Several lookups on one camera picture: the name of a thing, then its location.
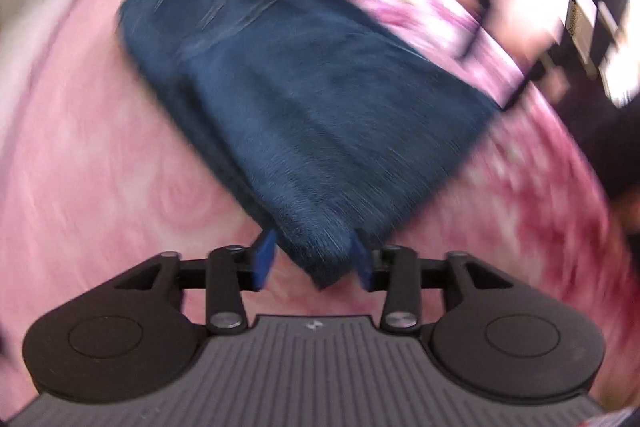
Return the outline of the blue denim jeans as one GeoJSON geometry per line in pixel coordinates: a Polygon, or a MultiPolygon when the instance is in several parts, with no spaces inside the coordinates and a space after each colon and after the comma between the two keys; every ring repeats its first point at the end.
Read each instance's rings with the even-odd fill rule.
{"type": "Polygon", "coordinates": [[[498,115],[347,0],[125,0],[157,100],[314,285],[350,271],[460,169],[498,115]]]}

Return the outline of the pink rose blanket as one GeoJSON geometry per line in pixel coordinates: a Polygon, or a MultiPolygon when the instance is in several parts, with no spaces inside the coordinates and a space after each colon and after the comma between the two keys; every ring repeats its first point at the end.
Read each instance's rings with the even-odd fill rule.
{"type": "MultiPolygon", "coordinates": [[[[472,20],[454,0],[350,1],[493,98],[520,77],[489,37],[457,64],[472,20]]],[[[121,3],[75,0],[1,161],[3,417],[34,397],[22,342],[40,315],[160,251],[196,258],[258,233],[126,59],[121,3]]],[[[588,313],[606,338],[594,394],[612,410],[638,403],[638,277],[591,169],[538,91],[397,239],[427,257],[469,251],[588,313]]]]}

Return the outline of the person's black trousers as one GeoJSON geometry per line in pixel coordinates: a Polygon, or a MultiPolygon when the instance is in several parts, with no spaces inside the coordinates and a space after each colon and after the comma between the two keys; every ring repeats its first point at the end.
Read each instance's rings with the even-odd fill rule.
{"type": "Polygon", "coordinates": [[[555,104],[623,229],[639,231],[639,97],[616,106],[596,80],[573,80],[555,104]]]}

